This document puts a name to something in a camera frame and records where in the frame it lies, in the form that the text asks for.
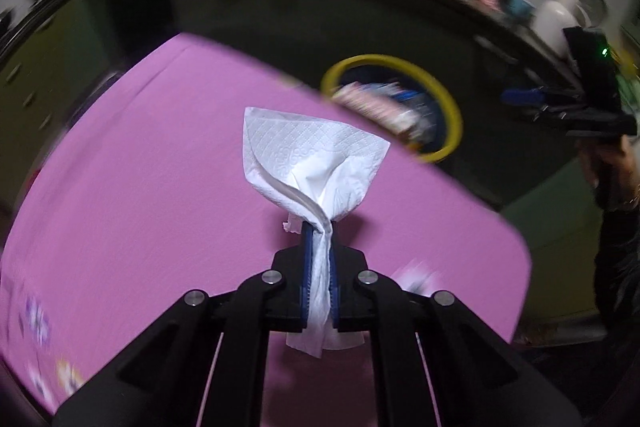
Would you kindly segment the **person right hand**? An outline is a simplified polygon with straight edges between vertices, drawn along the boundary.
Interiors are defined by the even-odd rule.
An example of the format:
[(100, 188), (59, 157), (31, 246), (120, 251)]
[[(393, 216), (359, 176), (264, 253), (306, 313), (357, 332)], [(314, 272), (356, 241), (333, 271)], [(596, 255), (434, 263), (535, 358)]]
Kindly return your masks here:
[(639, 205), (639, 170), (627, 135), (581, 139), (577, 152), (594, 202), (605, 211)]

